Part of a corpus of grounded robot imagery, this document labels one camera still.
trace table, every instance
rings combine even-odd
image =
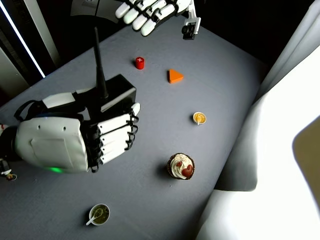
[[[139,132],[132,149],[101,166],[98,173],[59,174],[19,161],[15,182],[0,181],[3,239],[186,240],[232,149],[266,66],[203,27],[183,40],[184,18],[173,17],[150,36],[130,26],[100,44],[106,79],[125,76],[141,103]],[[133,60],[145,59],[138,70]],[[169,84],[167,70],[184,74]],[[94,51],[83,53],[0,108],[0,122],[24,102],[95,85]],[[194,112],[207,122],[197,126]],[[164,170],[174,153],[195,161],[191,180]],[[110,207],[108,222],[85,226],[97,203]]]

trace brown cupcake wrapper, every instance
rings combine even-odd
[[[175,156],[176,156],[177,154],[183,154],[183,155],[187,156],[187,157],[191,160],[191,162],[192,162],[192,164],[193,164],[193,172],[192,172],[192,175],[191,175],[190,177],[187,177],[186,179],[183,179],[183,178],[180,178],[180,177],[175,177],[175,176],[173,175],[172,171],[171,171],[171,161],[175,158]],[[179,153],[176,153],[176,154],[172,155],[172,156],[170,157],[168,163],[166,164],[166,170],[168,171],[168,173],[170,174],[170,176],[173,177],[174,179],[179,179],[179,180],[189,180],[189,179],[191,179],[192,176],[193,176],[194,173],[195,173],[195,169],[196,169],[196,166],[195,166],[194,160],[193,160],[189,155],[187,155],[187,154],[185,154],[185,153],[182,153],[182,152],[179,152]]]

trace black antenna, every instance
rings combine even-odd
[[[94,56],[95,56],[95,63],[96,63],[96,88],[100,95],[101,99],[108,98],[109,94],[106,87],[106,80],[104,75],[104,70],[102,69],[101,64],[101,56],[100,56],[100,48],[99,48],[99,35],[98,35],[98,28],[94,27],[95,32],[95,41],[94,41]]]

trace small cup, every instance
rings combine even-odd
[[[202,121],[197,121],[196,115],[199,115],[199,114],[204,116],[204,120],[202,120]],[[206,115],[205,115],[203,112],[200,112],[200,111],[195,112],[195,113],[193,114],[192,119],[193,119],[193,121],[194,121],[196,124],[198,124],[198,125],[204,124],[204,123],[206,123],[206,121],[207,121]]]
[[[103,211],[105,211],[104,209],[106,208],[106,211],[108,212],[108,216],[107,216],[107,218],[105,219],[105,221],[104,221],[103,223],[96,223],[95,220],[93,220],[93,222],[92,222],[93,225],[95,225],[95,226],[100,226],[100,225],[105,224],[105,223],[108,221],[108,219],[109,219],[109,217],[110,217],[110,209],[109,209],[109,207],[108,207],[107,205],[105,205],[104,203],[99,203],[99,204],[97,204],[97,205],[94,205],[94,206],[91,208],[90,212],[89,212],[89,219],[92,218],[92,215],[94,214],[93,210],[94,210],[96,207],[97,207],[97,209],[100,208],[100,207],[102,207],[102,208],[103,208]]]

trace orange triangular prism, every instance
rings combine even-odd
[[[174,69],[169,70],[169,83],[174,84],[184,79],[184,76]]]

